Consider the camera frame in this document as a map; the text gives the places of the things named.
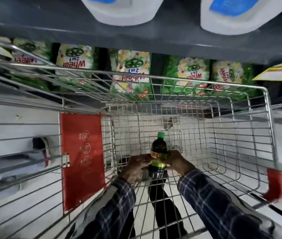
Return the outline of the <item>person's right hand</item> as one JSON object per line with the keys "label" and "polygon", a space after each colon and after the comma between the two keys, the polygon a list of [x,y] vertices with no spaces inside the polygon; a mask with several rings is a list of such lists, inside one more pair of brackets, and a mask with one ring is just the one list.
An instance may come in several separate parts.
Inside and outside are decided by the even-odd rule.
{"label": "person's right hand", "polygon": [[175,170],[178,174],[180,174],[183,177],[194,169],[196,169],[196,167],[181,155],[181,162],[179,169],[172,169],[172,170]]}

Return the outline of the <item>person's left hand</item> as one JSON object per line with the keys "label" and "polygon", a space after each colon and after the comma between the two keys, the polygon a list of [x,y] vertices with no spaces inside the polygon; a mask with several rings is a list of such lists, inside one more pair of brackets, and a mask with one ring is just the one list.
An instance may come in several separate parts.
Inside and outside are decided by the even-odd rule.
{"label": "person's left hand", "polygon": [[133,184],[138,180],[138,177],[140,174],[143,173],[143,170],[147,169],[148,167],[142,170],[131,169],[131,158],[129,158],[127,166],[123,168],[117,178],[122,179],[130,184]]}

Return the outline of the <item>dark bottle with green cap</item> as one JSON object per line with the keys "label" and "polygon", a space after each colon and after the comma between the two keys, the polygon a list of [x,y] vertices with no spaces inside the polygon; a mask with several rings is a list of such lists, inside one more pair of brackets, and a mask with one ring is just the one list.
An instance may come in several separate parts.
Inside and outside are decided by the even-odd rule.
{"label": "dark bottle with green cap", "polygon": [[166,159],[168,151],[165,142],[165,133],[158,132],[157,139],[151,145],[150,156],[151,164],[148,166],[148,176],[152,179],[160,179],[163,176],[166,164],[160,162],[160,159]]}

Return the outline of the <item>person's left forearm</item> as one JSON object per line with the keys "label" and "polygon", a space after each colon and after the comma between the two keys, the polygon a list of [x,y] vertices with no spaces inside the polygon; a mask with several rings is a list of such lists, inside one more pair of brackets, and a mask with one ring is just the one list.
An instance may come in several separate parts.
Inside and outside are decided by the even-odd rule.
{"label": "person's left forearm", "polygon": [[130,183],[116,178],[75,220],[65,239],[119,239],[136,195]]}

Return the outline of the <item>person's right forearm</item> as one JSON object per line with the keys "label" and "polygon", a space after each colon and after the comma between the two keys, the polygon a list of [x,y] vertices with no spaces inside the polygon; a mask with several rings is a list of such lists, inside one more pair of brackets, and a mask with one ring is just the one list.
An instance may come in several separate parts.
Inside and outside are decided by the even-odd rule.
{"label": "person's right forearm", "polygon": [[281,225],[198,169],[182,176],[177,187],[213,239],[282,239]]}

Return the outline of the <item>person's dark trousers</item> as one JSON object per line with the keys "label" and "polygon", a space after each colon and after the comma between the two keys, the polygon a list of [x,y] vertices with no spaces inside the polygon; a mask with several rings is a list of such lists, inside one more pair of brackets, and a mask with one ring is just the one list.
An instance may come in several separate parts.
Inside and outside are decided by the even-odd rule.
{"label": "person's dark trousers", "polygon": [[[164,191],[164,185],[168,177],[167,171],[164,171],[162,179],[151,181],[148,188],[150,201],[155,211],[155,219],[158,227],[165,226],[175,221],[179,221],[182,217],[178,208],[168,198]],[[131,239],[136,236],[134,228],[133,209],[129,212],[119,239]],[[159,239],[179,239],[180,236],[186,236],[187,230],[184,228],[183,221],[169,225],[159,230]]]}

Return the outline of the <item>red plastic cart seat panel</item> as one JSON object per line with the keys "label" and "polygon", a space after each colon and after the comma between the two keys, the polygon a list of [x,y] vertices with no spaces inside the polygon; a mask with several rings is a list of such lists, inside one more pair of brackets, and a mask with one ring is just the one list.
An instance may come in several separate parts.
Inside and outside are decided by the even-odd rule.
{"label": "red plastic cart seat panel", "polygon": [[63,211],[75,209],[106,188],[101,113],[61,113]]}

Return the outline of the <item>green floral detergent packet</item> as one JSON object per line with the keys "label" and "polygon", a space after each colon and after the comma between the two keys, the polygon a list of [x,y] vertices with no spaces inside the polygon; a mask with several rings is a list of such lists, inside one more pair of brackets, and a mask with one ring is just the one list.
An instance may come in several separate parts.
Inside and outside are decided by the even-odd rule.
{"label": "green floral detergent packet", "polygon": [[[61,44],[56,58],[56,65],[63,68],[96,68],[96,47],[81,44]],[[55,70],[56,80],[76,88],[88,88],[90,72]]]}
{"label": "green floral detergent packet", "polygon": [[116,100],[148,101],[153,97],[149,77],[151,57],[149,52],[109,49],[111,71],[133,74],[133,76],[113,75],[110,92]]}
{"label": "green floral detergent packet", "polygon": [[[43,41],[30,41],[22,39],[14,39],[13,45],[18,46],[19,48],[30,52],[36,56],[40,56],[46,61],[51,61],[52,58],[52,44]],[[33,56],[30,56],[22,51],[12,51],[11,55],[13,57],[12,62],[15,63],[24,63],[24,64],[44,64],[43,61],[40,61]],[[34,76],[21,76],[13,75],[11,80],[40,89],[44,91],[49,91],[49,86],[46,80],[34,77]]]}
{"label": "green floral detergent packet", "polygon": [[204,96],[210,78],[210,60],[170,55],[164,69],[162,94]]}
{"label": "green floral detergent packet", "polygon": [[[253,64],[239,63],[234,61],[213,61],[211,80],[214,82],[225,82],[235,84],[253,84]],[[252,96],[255,90],[232,85],[212,85],[213,96],[229,96],[234,100],[246,99]]]}

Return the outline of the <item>white and red shoe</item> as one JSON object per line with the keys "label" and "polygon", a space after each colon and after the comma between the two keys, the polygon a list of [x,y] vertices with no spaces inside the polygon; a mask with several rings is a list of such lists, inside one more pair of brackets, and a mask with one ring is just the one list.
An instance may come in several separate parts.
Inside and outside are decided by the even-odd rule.
{"label": "white and red shoe", "polygon": [[40,162],[31,165],[34,172],[55,167],[60,163],[59,157],[52,159],[54,155],[50,152],[50,146],[46,137],[32,138],[32,152],[28,156],[31,161],[40,160]]}

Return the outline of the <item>white jug with blue label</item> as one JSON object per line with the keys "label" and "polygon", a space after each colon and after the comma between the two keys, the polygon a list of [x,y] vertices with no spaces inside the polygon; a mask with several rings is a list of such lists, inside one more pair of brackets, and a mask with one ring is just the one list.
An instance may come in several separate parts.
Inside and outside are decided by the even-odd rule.
{"label": "white jug with blue label", "polygon": [[151,21],[164,0],[81,0],[94,18],[112,26],[135,26]]}
{"label": "white jug with blue label", "polygon": [[201,0],[200,26],[220,35],[255,31],[282,13],[282,0]]}

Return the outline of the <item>dark grey store shelf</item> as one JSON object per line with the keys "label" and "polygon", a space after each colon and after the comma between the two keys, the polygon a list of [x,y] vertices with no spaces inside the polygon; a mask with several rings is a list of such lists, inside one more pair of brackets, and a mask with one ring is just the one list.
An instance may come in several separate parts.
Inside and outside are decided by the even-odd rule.
{"label": "dark grey store shelf", "polygon": [[154,19],[118,27],[95,20],[81,0],[0,0],[0,36],[197,56],[257,64],[282,62],[282,14],[239,36],[199,25],[199,0],[164,0]]}

